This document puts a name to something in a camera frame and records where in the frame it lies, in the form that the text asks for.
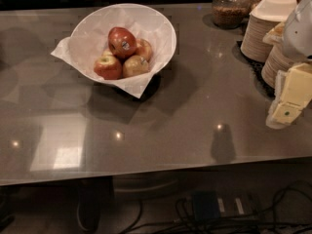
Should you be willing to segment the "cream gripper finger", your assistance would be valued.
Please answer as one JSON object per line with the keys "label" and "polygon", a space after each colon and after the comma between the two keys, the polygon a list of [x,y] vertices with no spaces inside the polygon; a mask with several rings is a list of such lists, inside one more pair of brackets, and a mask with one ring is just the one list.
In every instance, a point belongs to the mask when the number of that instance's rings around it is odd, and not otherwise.
{"label": "cream gripper finger", "polygon": [[271,119],[274,123],[290,125],[300,114],[302,109],[294,104],[274,102],[271,109]]}
{"label": "cream gripper finger", "polygon": [[[266,126],[274,129],[274,130],[281,130],[284,129],[287,125],[285,123],[281,123],[280,120],[286,117],[286,111],[284,109],[278,109],[279,101],[274,99],[270,105],[268,110],[268,115],[266,117]],[[273,117],[273,114],[278,112],[279,116],[278,119]]]}

